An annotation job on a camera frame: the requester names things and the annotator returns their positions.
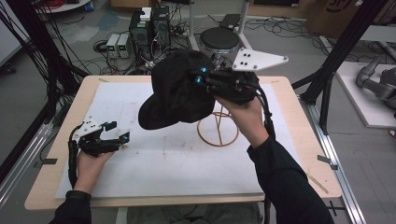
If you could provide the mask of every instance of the black baseball cap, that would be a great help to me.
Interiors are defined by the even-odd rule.
[[[151,72],[154,93],[139,110],[140,126],[156,130],[209,116],[216,100],[205,89],[195,86],[195,76],[190,73],[203,67],[214,69],[210,59],[196,50],[176,51],[157,63]]]

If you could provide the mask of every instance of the wooden table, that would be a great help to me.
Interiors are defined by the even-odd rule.
[[[101,82],[150,82],[148,76],[91,76],[86,77],[78,91],[76,99],[64,120],[48,158],[56,158],[54,165],[43,165],[27,197],[25,207],[30,210],[56,209],[64,200],[54,197],[65,163],[68,161],[67,141],[72,130],[81,124],[92,103],[96,89]],[[271,84],[279,106],[283,112],[292,141],[299,155],[301,165],[308,175],[309,183],[323,198],[338,198],[341,189],[328,163],[318,161],[318,155],[324,153],[309,124],[308,119],[285,77],[260,77],[260,82]],[[92,199],[92,207],[121,207],[164,204],[198,203],[237,203],[262,201],[263,193],[257,195],[208,195],[176,197],[139,197]]]

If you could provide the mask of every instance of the black sleeve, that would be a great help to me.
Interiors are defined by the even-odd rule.
[[[247,153],[262,190],[276,208],[276,223],[334,223],[303,169],[274,138],[257,148],[250,146]]]
[[[55,211],[49,224],[91,224],[91,195],[78,190],[66,193],[66,200]]]

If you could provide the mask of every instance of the person's left hand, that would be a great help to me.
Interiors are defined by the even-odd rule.
[[[74,190],[91,194],[105,163],[113,154],[114,152],[108,152],[98,157],[93,157],[81,150],[78,153],[78,180]]]

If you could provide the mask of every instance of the round stool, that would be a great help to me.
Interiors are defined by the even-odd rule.
[[[218,69],[223,62],[220,54],[235,51],[238,48],[239,37],[232,30],[215,27],[202,32],[200,44],[203,49],[213,52],[212,61]]]

